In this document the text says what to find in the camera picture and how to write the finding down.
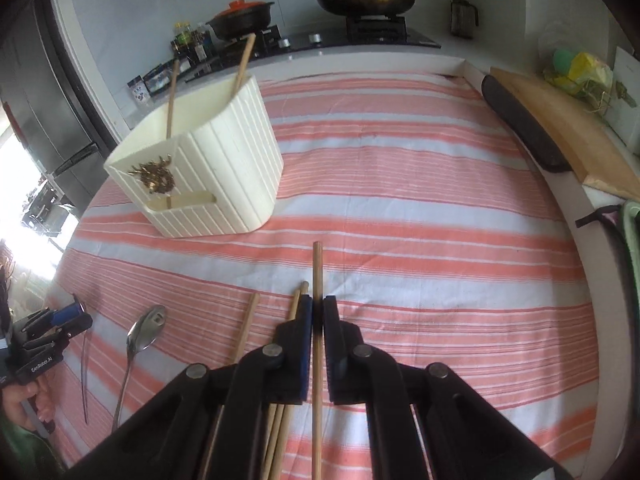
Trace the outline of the black pot red lid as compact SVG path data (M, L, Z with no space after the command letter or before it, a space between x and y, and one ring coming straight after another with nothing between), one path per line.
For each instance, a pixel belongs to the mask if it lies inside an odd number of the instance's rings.
M271 23L273 2L233 0L228 8L207 22L215 36L231 41L267 29Z

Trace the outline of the black gas cooktop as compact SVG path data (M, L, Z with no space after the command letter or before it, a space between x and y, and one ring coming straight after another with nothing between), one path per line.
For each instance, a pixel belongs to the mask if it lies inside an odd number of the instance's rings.
M238 66L248 37L235 38L216 47L211 58L186 73L186 82ZM277 25L256 34L252 61L294 52L347 46L413 46L440 49L435 40L409 28L402 16L396 18L346 18L345 24L282 36Z

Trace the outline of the glass french press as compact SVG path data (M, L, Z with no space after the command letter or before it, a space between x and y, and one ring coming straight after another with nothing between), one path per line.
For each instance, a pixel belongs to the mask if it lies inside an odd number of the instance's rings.
M480 26L480 14L477 6L468 0L451 0L450 32L452 36L473 39L478 26Z

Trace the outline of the grey refrigerator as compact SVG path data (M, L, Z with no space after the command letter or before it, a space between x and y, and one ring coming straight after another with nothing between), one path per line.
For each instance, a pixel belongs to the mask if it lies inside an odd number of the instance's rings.
M83 214L116 141L70 64L51 0L32 0L2 41L1 103L29 155Z

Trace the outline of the spice jar rack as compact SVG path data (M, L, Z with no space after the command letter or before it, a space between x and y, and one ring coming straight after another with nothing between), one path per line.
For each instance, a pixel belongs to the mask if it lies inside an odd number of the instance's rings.
M143 76L134 77L128 81L130 96L137 106L145 106L171 84L175 62L160 63Z

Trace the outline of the pink striped tablecloth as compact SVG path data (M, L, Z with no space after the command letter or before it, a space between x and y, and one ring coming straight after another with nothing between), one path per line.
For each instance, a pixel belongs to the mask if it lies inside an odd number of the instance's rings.
M73 464L110 433L128 330L164 329L134 359L132 414L186 364L270 341L321 242L324 288L364 339L443 362L572 476L586 466L598 343L573 237L534 163L465 80L348 74L260 87L284 160L271 219L250 234L170 240L106 181L58 265L50 306L78 296L91 333L51 380L53 442Z

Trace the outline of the green cutting board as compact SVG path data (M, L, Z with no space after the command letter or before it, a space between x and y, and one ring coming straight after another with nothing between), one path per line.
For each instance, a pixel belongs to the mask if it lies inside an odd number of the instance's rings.
M639 203L627 200L620 208L620 228L634 275L639 276Z

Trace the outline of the wooden chopstick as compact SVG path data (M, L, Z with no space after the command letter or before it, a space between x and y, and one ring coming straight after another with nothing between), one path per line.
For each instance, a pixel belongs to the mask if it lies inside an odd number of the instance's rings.
M238 71L236 72L236 76L234 78L232 96L236 96L242 87L247 65L248 65L248 62L250 62L250 58L252 57L255 40L256 40L256 34L254 32L249 34L246 38L246 43L242 53L241 62L239 64Z
M322 478L322 243L312 246L312 299L314 300L314 330L312 331L312 454L311 479Z
M169 140L172 135L172 122L174 121L175 98L176 98L177 80L178 80L179 74L180 74L180 60L178 58L175 58L174 65L172 66L169 98L167 102L166 131L165 131L166 140Z
M284 406L281 404L271 404L268 410L266 446L262 460L262 476L260 477L262 480L267 480L270 475L280 436L283 411Z
M239 334L238 340L236 341L234 351L232 353L232 359L231 359L232 364L239 362L239 360L242 358L244 354L248 333L250 332L250 326L252 325L254 314L258 306L259 300L260 300L260 295L258 294L258 292L254 292L254 294L250 296L250 301L248 302L248 305L245 309L245 315L244 315L243 323L240 329L240 334ZM224 408L222 406L220 408L217 408L217 411L213 418L212 426L210 426L209 428L209 433L205 443L201 467L200 467L200 470L198 471L198 480L205 480L208 478L209 469L210 469L209 463L213 456L215 440L217 437L218 427L220 424L220 419L223 411L224 411Z
M268 479L279 479L281 475L281 464L283 460L284 450L286 448L286 441L288 440L288 423L291 418L291 409L284 406L282 424L280 429L280 436L276 447L276 455L272 463L270 475Z

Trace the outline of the yellow green bag bundle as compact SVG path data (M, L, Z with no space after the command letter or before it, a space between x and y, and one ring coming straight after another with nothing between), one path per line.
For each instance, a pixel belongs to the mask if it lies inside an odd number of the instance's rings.
M612 106L614 99L622 100L631 108L638 106L625 85L614 78L608 64L590 53L556 49L551 65L542 74L548 84L587 103L600 115Z

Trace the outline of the black rolled mat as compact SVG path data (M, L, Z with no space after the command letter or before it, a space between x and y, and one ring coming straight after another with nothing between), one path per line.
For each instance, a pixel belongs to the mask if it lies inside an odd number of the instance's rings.
M482 95L489 107L511 128L543 170L552 174L572 170L551 136L494 76L487 75L483 79Z

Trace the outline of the wooden cutting board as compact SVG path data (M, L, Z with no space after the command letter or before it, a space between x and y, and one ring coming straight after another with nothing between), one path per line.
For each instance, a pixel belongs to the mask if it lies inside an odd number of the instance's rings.
M584 103L539 77L497 67L490 74L548 133L581 184L627 200L638 200L639 175L605 132L602 120Z

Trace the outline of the cream utensil holder box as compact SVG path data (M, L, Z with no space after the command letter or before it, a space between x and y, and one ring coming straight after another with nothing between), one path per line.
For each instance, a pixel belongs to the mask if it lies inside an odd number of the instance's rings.
M243 234L272 216L283 157L255 76L164 104L117 145L108 175L166 237Z

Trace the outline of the white knife block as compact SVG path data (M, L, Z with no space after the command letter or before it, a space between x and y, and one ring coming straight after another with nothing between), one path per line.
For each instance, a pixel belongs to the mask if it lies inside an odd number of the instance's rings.
M613 87L605 120L632 154L639 154L640 64L631 54L616 48Z

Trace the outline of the condiment bottles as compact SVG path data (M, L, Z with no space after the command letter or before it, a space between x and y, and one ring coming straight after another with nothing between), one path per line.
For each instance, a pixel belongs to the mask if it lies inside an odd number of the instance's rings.
M187 60L194 67L214 57L213 40L206 27L193 29L189 22L177 22L174 32L170 44L175 58Z

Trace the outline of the steel spoon with ridged handle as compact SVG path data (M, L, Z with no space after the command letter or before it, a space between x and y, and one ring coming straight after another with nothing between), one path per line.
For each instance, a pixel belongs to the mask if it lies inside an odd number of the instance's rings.
M144 312L140 318L134 322L128 330L126 338L126 370L125 376L120 385L119 395L115 406L115 411L112 419L111 432L114 432L122 417L122 406L124 405L126 389L134 367L134 359L136 356L151 347L152 344L162 333L167 321L167 311L161 304L156 304L150 307L149 310Z

